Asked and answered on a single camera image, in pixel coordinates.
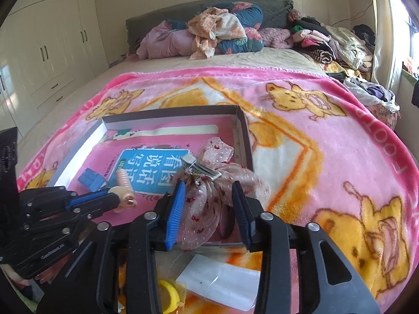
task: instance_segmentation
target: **blue block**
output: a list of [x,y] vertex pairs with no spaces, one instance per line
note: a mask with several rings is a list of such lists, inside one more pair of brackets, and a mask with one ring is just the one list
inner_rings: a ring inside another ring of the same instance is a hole
[[92,192],[100,190],[106,184],[106,179],[102,175],[89,168],[84,170],[77,180]]

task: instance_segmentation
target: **white paper card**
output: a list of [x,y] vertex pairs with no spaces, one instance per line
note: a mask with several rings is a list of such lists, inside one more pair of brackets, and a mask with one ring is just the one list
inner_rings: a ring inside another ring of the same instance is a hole
[[242,311],[252,309],[260,272],[195,255],[177,282],[203,298]]

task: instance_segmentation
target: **bed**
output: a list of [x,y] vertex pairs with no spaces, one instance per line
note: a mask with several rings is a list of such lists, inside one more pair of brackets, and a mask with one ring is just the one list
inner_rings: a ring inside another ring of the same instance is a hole
[[[225,0],[172,6],[127,20],[130,51],[162,20],[187,21],[220,1]],[[284,27],[284,15],[292,8],[292,0],[245,1],[263,9],[261,28]],[[240,105],[249,122],[255,171],[275,195],[265,209],[296,224],[320,223],[361,273],[382,312],[391,307],[418,264],[417,167],[389,128],[318,65],[292,50],[126,61],[112,67],[68,96],[21,140],[19,188],[45,186],[91,121],[114,114],[106,102],[135,91],[141,92],[115,112],[188,106],[197,100]],[[259,255],[225,259],[260,268]],[[297,311],[297,280],[293,294]],[[194,296],[188,299],[188,313],[234,313]]]

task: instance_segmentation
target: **black device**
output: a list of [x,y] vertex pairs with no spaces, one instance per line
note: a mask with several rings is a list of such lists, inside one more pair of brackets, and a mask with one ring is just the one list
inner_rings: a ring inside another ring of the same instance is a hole
[[[23,278],[32,278],[73,251],[45,292],[37,314],[117,313],[117,258],[128,248],[126,311],[159,314],[154,251],[173,247],[185,199],[178,182],[153,211],[113,228],[95,225],[79,245],[89,221],[119,204],[107,190],[79,196],[64,187],[17,192],[16,129],[0,132],[0,257]],[[243,243],[262,251],[255,314],[288,314],[291,304],[290,249],[296,249],[301,314],[379,314],[380,309],[350,262],[317,223],[287,224],[246,197],[239,182],[233,207]]]

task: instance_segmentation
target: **blue label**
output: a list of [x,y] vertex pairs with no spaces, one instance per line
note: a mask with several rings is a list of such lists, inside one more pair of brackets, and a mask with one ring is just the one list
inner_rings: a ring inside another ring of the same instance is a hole
[[126,170],[137,193],[164,195],[171,192],[171,177],[183,166],[183,149],[127,149],[121,153],[109,178],[109,186],[117,185],[116,169]]

